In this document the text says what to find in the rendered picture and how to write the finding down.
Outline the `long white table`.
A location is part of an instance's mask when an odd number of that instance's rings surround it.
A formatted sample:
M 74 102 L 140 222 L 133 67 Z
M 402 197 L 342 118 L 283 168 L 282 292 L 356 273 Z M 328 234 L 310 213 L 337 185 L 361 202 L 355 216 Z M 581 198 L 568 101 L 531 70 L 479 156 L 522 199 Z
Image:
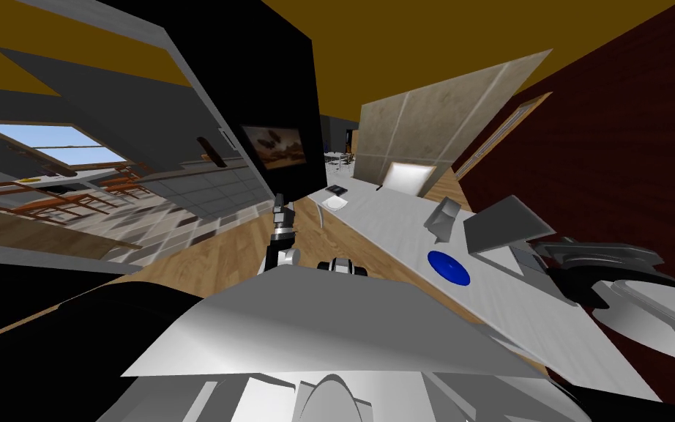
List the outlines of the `long white table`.
M 578 305 L 566 299 L 535 264 L 521 264 L 523 246 L 470 254 L 459 212 L 448 243 L 424 222 L 436 208 L 427 199 L 330 175 L 329 185 L 347 189 L 348 204 L 334 216 L 416 273 L 424 288 L 451 308 L 463 308 L 516 351 L 543 364 L 570 384 L 657 400 L 638 371 Z M 467 286 L 442 278 L 429 264 L 430 251 L 447 253 L 470 275 Z

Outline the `window with wooden frame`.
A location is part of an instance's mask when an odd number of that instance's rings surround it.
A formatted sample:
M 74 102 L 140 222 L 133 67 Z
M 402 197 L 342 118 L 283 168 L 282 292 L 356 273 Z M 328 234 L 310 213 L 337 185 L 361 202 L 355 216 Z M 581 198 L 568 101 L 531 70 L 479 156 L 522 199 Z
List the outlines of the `window with wooden frame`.
M 73 123 L 0 120 L 0 141 L 30 160 L 69 171 L 113 169 L 134 164 Z

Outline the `framed brown picture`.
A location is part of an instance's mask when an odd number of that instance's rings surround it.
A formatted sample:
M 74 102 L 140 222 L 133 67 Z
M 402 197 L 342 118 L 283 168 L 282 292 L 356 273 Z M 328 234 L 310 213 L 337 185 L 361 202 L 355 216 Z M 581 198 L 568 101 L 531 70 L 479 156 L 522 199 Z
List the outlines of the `framed brown picture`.
M 306 164 L 300 131 L 294 127 L 241 125 L 249 156 L 266 170 Z

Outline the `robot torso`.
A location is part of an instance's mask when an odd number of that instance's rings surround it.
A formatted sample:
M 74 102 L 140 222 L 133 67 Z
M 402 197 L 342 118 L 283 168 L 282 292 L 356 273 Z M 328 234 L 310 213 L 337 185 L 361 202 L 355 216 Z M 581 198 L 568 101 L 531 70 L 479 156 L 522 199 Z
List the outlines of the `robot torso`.
M 593 422 L 407 283 L 284 265 L 195 304 L 97 422 Z

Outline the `wooden framed door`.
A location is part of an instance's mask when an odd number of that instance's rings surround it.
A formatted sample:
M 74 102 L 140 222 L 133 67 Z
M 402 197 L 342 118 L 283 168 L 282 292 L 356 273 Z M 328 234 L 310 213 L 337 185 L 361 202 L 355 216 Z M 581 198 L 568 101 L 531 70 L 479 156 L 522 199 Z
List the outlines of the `wooden framed door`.
M 455 172 L 455 179 L 460 181 L 477 162 L 480 162 L 497 144 L 499 144 L 509 133 L 511 133 L 528 115 L 530 115 L 539 104 L 548 98 L 552 92 L 546 92 L 530 101 L 520 104 L 520 106 L 503 121 L 499 127 L 492 132 L 491 136 L 479 147 Z

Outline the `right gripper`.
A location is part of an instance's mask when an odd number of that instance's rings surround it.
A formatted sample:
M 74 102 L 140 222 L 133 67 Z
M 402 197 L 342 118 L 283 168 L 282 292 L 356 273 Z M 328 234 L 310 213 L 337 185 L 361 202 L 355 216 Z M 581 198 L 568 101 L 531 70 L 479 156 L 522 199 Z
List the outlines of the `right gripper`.
M 448 243 L 460 204 L 445 197 L 423 226 L 436 237 L 435 243 Z M 555 233 L 541 217 L 517 196 L 510 195 L 463 221 L 467 251 L 481 253 L 506 245 Z

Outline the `blue plate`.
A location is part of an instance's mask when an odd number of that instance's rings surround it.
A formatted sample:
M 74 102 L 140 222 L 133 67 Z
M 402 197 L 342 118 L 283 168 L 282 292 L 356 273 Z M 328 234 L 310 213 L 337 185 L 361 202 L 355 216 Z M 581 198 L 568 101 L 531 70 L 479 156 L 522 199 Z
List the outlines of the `blue plate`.
M 441 251 L 430 251 L 427 259 L 430 266 L 442 278 L 460 286 L 470 284 L 471 279 L 466 268 L 449 254 Z

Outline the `wooden dining table with chairs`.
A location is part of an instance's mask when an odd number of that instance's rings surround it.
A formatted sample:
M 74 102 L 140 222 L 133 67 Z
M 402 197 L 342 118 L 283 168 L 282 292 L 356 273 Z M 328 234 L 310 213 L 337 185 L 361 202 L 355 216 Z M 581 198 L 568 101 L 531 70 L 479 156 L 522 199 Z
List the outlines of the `wooden dining table with chairs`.
M 99 202 L 109 207 L 117 207 L 115 204 L 98 197 L 98 193 L 117 198 L 121 201 L 124 201 L 127 196 L 136 198 L 135 192 L 148 193 L 149 191 L 137 184 L 136 180 L 137 178 L 134 177 L 134 173 L 130 170 L 94 169 L 79 171 L 75 177 L 40 177 L 30 182 L 24 179 L 0 182 L 0 212 L 62 225 L 64 221 L 51 218 L 49 215 L 54 212 L 65 212 L 76 216 L 77 213 L 73 212 L 76 207 L 105 213 L 104 210 L 93 207 L 93 202 Z M 42 190 L 42 188 L 69 184 L 86 186 L 93 193 L 59 195 Z M 11 200 L 6 200 L 7 196 L 22 193 L 38 193 L 43 194 L 44 197 L 26 204 L 16 204 Z

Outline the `tall black cabinet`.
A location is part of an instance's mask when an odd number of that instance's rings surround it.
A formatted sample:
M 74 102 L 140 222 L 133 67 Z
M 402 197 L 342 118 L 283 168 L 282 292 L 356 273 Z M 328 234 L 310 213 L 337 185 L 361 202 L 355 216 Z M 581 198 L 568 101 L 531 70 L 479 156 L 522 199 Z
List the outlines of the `tall black cabinet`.
M 327 186 L 312 42 L 262 0 L 100 0 L 163 29 L 219 125 L 272 194 Z M 305 162 L 268 169 L 249 126 L 296 129 Z

